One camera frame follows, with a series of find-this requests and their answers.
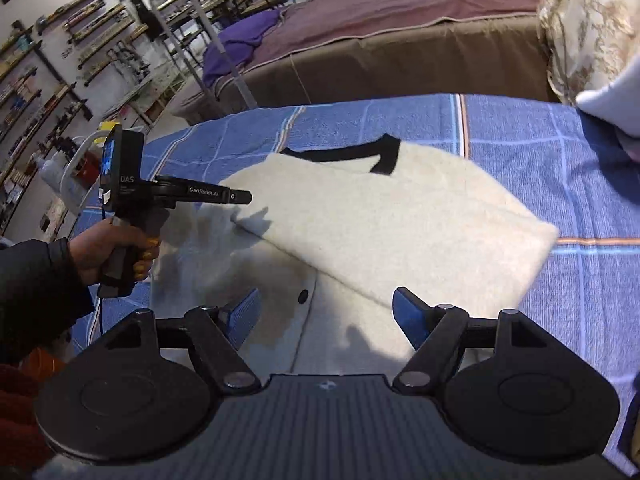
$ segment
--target metal pin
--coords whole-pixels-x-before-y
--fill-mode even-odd
[[[255,377],[247,372],[233,372],[225,375],[225,384],[234,390],[248,388],[255,383]]]
[[[407,388],[421,388],[431,381],[429,375],[424,372],[404,372],[400,374],[399,379]]]

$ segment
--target floral pillow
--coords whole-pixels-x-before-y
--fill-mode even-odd
[[[566,104],[612,82],[640,48],[640,0],[542,0],[547,78]]]

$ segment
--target red cloth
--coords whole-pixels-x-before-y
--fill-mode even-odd
[[[0,365],[0,465],[31,472],[53,457],[33,413],[38,383]]]

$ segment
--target blue plaid bedsheet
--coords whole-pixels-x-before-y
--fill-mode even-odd
[[[151,142],[142,177],[217,183],[284,147],[338,148],[384,133],[469,158],[559,227],[520,308],[615,386],[621,416],[606,456],[634,472],[618,447],[621,435],[620,447],[627,445],[625,418],[640,387],[640,173],[608,124],[564,105],[457,94],[261,109]],[[75,233],[99,219],[96,199]],[[148,297],[139,284],[130,298],[106,302],[105,326],[147,306]],[[74,327],[78,350],[91,332],[92,316]]]

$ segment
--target human hand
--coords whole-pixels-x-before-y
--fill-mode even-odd
[[[142,229],[115,226],[111,224],[111,218],[107,218],[71,240],[69,251],[82,282],[94,285],[100,280],[100,267],[109,259],[113,250],[116,247],[130,246],[144,250],[140,261],[133,266],[136,280],[141,282],[160,254],[160,241],[147,238]]]

